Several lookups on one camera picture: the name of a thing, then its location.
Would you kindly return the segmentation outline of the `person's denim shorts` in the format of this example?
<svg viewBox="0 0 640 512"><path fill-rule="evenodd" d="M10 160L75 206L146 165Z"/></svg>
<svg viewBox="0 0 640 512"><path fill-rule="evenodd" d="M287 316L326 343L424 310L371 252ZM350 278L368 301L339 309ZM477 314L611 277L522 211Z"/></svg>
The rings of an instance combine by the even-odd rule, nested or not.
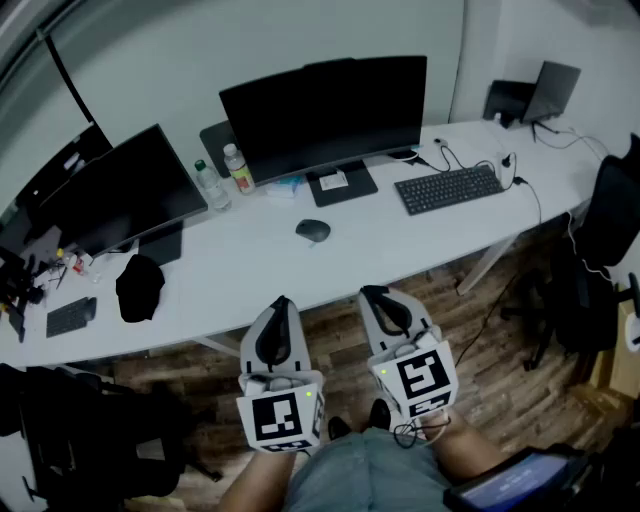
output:
<svg viewBox="0 0 640 512"><path fill-rule="evenodd" d="M432 448L369 428L321 448L292 477L283 512L448 512Z"/></svg>

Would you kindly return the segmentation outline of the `red label bottle yellow cap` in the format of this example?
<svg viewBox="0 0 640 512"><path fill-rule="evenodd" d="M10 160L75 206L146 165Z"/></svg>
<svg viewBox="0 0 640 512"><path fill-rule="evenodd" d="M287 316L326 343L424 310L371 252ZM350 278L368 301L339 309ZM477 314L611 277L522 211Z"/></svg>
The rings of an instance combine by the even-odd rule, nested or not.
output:
<svg viewBox="0 0 640 512"><path fill-rule="evenodd" d="M92 269L89 263L75 252L58 248L56 251L57 262L61 265L61 271L64 266L68 267L66 273L74 273L81 277L88 277L91 282L97 284L101 280L101 273L97 269Z"/></svg>

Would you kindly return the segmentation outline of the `white power strip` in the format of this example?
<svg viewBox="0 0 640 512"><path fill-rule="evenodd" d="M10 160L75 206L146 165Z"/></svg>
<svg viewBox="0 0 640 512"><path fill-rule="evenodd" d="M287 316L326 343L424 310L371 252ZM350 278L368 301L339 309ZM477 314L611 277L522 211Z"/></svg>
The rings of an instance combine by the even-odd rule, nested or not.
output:
<svg viewBox="0 0 640 512"><path fill-rule="evenodd" d="M507 186L516 169L516 155L513 152L497 152L494 156L494 167L497 178L503 186Z"/></svg>

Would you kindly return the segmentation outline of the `bottle with yellow red label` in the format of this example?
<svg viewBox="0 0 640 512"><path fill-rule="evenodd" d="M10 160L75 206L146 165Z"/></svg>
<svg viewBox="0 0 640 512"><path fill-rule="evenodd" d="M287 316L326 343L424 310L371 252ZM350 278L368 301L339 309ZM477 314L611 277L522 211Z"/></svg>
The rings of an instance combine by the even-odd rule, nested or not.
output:
<svg viewBox="0 0 640 512"><path fill-rule="evenodd" d="M242 152L233 143L223 147L224 162L236 186L242 194L248 195L255 190L255 184Z"/></svg>

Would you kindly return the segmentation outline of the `small black monitor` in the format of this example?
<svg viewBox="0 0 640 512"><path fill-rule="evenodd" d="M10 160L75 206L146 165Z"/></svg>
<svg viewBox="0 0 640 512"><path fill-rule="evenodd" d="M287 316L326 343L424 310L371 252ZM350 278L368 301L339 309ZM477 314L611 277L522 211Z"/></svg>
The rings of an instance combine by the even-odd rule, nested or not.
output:
<svg viewBox="0 0 640 512"><path fill-rule="evenodd" d="M27 183L16 199L18 212L28 219L24 243L40 238L53 225L48 208L55 193L86 164L111 149L101 128L92 122Z"/></svg>

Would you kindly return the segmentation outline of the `small grey keyboard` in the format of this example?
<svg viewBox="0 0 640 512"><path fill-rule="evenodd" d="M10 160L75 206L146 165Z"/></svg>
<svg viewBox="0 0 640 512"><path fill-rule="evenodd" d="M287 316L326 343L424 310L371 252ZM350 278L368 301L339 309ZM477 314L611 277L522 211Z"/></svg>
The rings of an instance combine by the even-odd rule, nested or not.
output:
<svg viewBox="0 0 640 512"><path fill-rule="evenodd" d="M46 337L52 338L83 329L96 314L97 298L84 297L47 314Z"/></svg>

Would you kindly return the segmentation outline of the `blue and white tissue pack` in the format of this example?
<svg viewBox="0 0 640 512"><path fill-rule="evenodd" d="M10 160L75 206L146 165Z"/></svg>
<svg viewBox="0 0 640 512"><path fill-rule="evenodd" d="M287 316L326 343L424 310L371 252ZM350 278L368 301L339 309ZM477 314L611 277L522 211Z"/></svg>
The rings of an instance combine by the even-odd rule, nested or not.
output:
<svg viewBox="0 0 640 512"><path fill-rule="evenodd" d="M290 204L303 188L306 180L302 176L293 176L274 181L264 187L269 201L276 205Z"/></svg>

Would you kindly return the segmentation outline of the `black monitor with grey stand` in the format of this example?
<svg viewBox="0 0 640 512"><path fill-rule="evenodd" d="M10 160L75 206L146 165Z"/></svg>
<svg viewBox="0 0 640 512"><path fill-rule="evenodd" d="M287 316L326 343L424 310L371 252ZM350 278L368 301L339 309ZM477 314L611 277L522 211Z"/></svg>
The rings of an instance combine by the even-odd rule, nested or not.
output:
<svg viewBox="0 0 640 512"><path fill-rule="evenodd" d="M45 203L60 246L96 258L139 253L162 266L182 255L184 221L208 209L159 125L75 173Z"/></svg>

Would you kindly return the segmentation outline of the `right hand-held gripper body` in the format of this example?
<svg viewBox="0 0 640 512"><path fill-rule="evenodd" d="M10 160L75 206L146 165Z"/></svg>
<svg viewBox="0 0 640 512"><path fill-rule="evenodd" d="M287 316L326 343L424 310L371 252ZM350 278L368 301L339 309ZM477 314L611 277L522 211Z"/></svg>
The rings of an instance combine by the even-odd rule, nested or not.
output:
<svg viewBox="0 0 640 512"><path fill-rule="evenodd" d="M453 405L459 390L450 345L437 326L371 356L369 370L406 421Z"/></svg>

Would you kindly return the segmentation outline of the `black office chair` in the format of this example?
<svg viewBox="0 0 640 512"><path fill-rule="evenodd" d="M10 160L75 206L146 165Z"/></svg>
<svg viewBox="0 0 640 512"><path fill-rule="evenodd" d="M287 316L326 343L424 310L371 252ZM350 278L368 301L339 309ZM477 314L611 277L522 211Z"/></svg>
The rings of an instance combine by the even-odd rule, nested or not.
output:
<svg viewBox="0 0 640 512"><path fill-rule="evenodd" d="M192 468L210 470L187 439L215 413L193 412L163 384L148 393L91 373L0 363L0 438L19 435L31 462L21 486L45 512L121 512L128 499L165 497Z"/></svg>
<svg viewBox="0 0 640 512"><path fill-rule="evenodd" d="M640 318L640 283L629 274L629 287L617 290L608 269L618 265L640 234L640 136L630 135L622 158L606 156L598 170L582 224L567 224L568 237L551 254L550 277L539 269L518 283L524 301L536 292L542 306L526 302L504 307L504 320L521 317L544 329L535 355L523 363L536 369L555 337L567 353L593 354L613 348L617 339L618 305L633 300Z"/></svg>

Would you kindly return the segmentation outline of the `white desk leg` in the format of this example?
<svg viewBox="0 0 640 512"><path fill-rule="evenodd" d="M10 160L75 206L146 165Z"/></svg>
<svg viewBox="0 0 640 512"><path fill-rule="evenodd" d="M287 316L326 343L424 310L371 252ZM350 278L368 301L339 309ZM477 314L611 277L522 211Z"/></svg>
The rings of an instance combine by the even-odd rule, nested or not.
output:
<svg viewBox="0 0 640 512"><path fill-rule="evenodd" d="M193 341L229 356L240 357L240 342L226 333L194 337Z"/></svg>
<svg viewBox="0 0 640 512"><path fill-rule="evenodd" d="M457 294L459 296L463 296L468 293L504 255L504 253L515 242L517 237L518 235L507 237L488 247L480 260L475 264L475 266L465 276L465 278L457 285Z"/></svg>

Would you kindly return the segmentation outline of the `clear bottle with green cap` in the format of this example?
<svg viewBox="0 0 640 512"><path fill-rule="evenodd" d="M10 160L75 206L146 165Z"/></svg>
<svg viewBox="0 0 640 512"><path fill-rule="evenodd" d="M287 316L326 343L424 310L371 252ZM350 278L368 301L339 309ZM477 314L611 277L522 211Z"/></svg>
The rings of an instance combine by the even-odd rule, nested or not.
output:
<svg viewBox="0 0 640 512"><path fill-rule="evenodd" d="M194 167L196 169L197 181L209 196L213 209L219 212L229 210L232 202L218 172L203 160L197 160L194 163Z"/></svg>

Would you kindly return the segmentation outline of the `large black monitor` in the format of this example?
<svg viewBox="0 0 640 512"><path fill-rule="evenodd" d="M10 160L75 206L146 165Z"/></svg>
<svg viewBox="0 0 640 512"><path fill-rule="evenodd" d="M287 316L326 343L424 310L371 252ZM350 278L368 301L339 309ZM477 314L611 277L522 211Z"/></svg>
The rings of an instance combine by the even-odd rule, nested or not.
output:
<svg viewBox="0 0 640 512"><path fill-rule="evenodd" d="M377 193L366 159L418 145L427 65L419 55L339 59L219 96L254 183L303 176L326 207ZM348 186L322 191L318 178L338 170Z"/></svg>

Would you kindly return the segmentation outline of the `black clamp tool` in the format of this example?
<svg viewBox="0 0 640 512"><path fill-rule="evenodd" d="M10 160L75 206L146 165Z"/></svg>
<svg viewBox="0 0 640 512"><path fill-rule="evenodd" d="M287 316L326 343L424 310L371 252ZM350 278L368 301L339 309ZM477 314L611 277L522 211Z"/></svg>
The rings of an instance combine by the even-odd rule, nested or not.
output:
<svg viewBox="0 0 640 512"><path fill-rule="evenodd" d="M0 309L8 312L9 323L24 342L24 313L28 303L39 304L44 298L41 286L35 286L34 273L36 258L33 254L27 260L0 246Z"/></svg>

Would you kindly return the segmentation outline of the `dark grey computer mouse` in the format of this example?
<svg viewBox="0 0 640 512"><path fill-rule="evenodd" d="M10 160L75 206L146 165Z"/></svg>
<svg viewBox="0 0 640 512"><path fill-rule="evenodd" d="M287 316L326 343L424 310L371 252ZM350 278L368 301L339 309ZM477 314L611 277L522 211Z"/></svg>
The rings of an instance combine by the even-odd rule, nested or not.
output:
<svg viewBox="0 0 640 512"><path fill-rule="evenodd" d="M297 224L295 233L312 243L321 243L331 234L331 227L320 220L303 219Z"/></svg>

